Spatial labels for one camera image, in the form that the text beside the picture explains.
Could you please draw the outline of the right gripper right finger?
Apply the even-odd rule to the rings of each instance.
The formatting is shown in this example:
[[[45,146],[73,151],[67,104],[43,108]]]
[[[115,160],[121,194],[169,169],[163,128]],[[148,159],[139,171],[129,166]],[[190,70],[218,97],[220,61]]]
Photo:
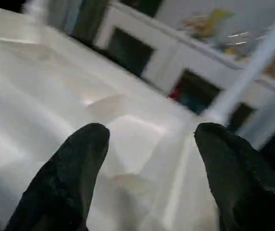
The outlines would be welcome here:
[[[222,231],[275,231],[275,156],[255,150],[216,123],[200,123],[194,138]]]

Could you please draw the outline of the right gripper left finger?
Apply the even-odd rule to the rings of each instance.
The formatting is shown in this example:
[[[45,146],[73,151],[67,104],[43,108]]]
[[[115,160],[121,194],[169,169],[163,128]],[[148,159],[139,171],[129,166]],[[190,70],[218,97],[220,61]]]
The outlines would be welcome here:
[[[110,131],[89,123],[71,134],[39,169],[5,230],[86,231],[98,173],[109,149]]]

